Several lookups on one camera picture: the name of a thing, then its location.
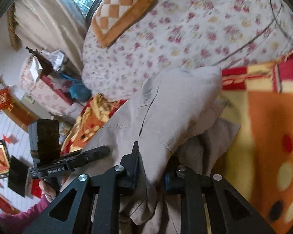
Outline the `pink sleeve forearm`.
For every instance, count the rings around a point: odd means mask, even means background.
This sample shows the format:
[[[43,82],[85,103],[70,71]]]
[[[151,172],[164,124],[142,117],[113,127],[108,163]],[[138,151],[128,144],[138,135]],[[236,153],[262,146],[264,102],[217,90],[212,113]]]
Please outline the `pink sleeve forearm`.
[[[39,215],[50,205],[46,196],[42,196],[40,202],[32,206],[26,212],[18,214],[0,214],[0,218],[7,233],[22,233],[28,226],[30,226]]]

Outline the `person's left hand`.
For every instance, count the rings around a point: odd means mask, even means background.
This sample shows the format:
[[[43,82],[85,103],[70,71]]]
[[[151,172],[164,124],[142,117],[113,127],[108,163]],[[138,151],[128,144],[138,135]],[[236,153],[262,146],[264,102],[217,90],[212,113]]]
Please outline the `person's left hand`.
[[[69,175],[67,174],[62,178],[61,185],[60,185],[60,191],[62,191],[64,189],[63,185],[67,181],[68,177],[69,177]],[[45,195],[46,200],[48,200],[48,202],[51,203],[56,198],[56,196],[57,196],[56,190],[54,188],[52,188],[52,186],[50,186],[50,184],[48,184],[46,182],[46,180],[41,180],[39,182],[39,187],[42,190],[42,193]]]

